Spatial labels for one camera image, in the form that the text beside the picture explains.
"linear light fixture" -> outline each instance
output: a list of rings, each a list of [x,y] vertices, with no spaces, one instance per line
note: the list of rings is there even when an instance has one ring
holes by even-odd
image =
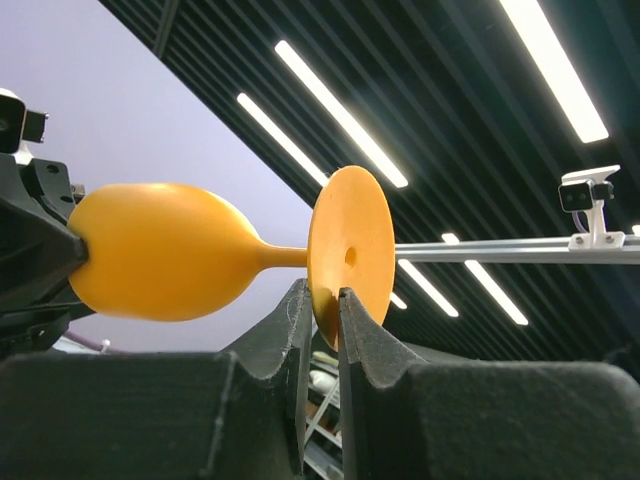
[[[307,157],[300,148],[262,111],[246,93],[238,95],[238,103],[251,115],[291,157],[304,168],[322,187],[328,183],[327,176]]]
[[[391,161],[387,154],[380,148],[371,135],[340,103],[327,86],[318,78],[296,51],[285,41],[281,40],[275,47],[276,53],[287,64],[291,71],[309,89],[322,106],[333,116],[344,131],[358,145],[360,150],[369,157],[376,167],[397,188],[406,187],[409,182]]]
[[[407,274],[411,277],[411,279],[418,284],[422,290],[425,291],[427,295],[431,297],[431,299],[436,302],[436,304],[444,310],[444,312],[450,317],[458,317],[458,311],[449,303],[449,301],[444,298],[436,287],[434,287],[429,280],[422,275],[416,267],[409,260],[398,260],[398,265],[402,268]]]
[[[458,237],[453,233],[443,233],[442,240],[448,245],[457,245],[460,243]],[[518,325],[528,325],[529,320],[524,316],[518,307],[511,301],[507,294],[500,288],[500,285],[489,275],[489,272],[480,265],[476,260],[466,260],[464,266],[473,274],[474,277],[480,282],[485,290],[498,302],[498,305],[506,312],[511,320]]]
[[[584,143],[609,136],[537,0],[500,0],[507,16]]]
[[[404,301],[393,292],[391,292],[391,301],[400,310],[406,310],[407,309],[407,304],[404,303]]]

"camera bracket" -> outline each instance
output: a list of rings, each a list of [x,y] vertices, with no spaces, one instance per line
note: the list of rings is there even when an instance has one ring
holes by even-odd
[[[611,165],[609,167],[567,173],[562,176],[562,186],[567,187],[581,183],[589,183],[596,187],[598,185],[607,185],[607,178],[618,170],[620,170],[620,165]],[[572,235],[569,240],[569,250],[622,249],[626,235],[624,232],[607,232],[604,204],[604,199],[594,199],[593,207],[584,210],[589,231]]]

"round orange disc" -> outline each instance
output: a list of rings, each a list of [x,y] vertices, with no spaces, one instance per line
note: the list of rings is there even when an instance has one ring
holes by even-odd
[[[307,255],[313,313],[327,343],[338,349],[338,295],[352,288],[382,325],[395,274],[389,205],[367,170],[338,170],[322,189],[311,218]]]

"ceiling light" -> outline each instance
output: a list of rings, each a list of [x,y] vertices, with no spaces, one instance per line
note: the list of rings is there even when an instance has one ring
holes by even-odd
[[[398,260],[398,265],[413,279],[414,282],[422,288],[436,304],[445,311],[450,317],[457,317],[458,311],[453,308],[446,298],[434,287],[424,275],[422,275],[416,267],[409,260]]]
[[[321,186],[328,183],[327,176],[307,157],[298,146],[271,120],[245,93],[238,95],[238,103],[280,144],[291,157]]]
[[[331,93],[322,80],[313,73],[311,68],[300,58],[295,50],[284,40],[278,42],[275,50],[291,71],[304,83],[322,106],[327,109],[344,131],[353,139],[362,152],[369,157],[391,183],[398,188],[406,187],[409,182],[400,170],[398,170],[398,167],[395,166],[387,154],[384,153],[375,140],[371,138],[362,125],[358,123],[335,95]]]
[[[400,310],[406,310],[407,309],[407,304],[404,303],[404,301],[393,292],[391,292],[391,301]]]
[[[584,143],[609,136],[536,0],[500,0],[565,115]]]
[[[453,233],[443,233],[442,240],[448,245],[458,245],[460,240]],[[476,260],[467,260],[464,262],[465,267],[473,274],[485,290],[498,302],[498,305],[506,312],[511,319],[518,325],[528,325],[529,321],[523,313],[516,307],[511,299],[500,288],[500,285],[489,275],[489,272],[480,265]]]

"mounted camera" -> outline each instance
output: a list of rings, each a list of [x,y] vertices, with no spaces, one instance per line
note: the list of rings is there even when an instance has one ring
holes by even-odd
[[[13,155],[23,141],[42,143],[47,114],[28,110],[18,96],[0,88],[0,153]]]
[[[604,204],[614,198],[613,184],[607,178],[618,170],[620,165],[612,165],[572,172],[562,177],[558,188],[562,210],[573,215],[584,212],[589,226],[585,233],[571,237],[569,249],[622,248],[624,233],[607,232],[604,220]]]

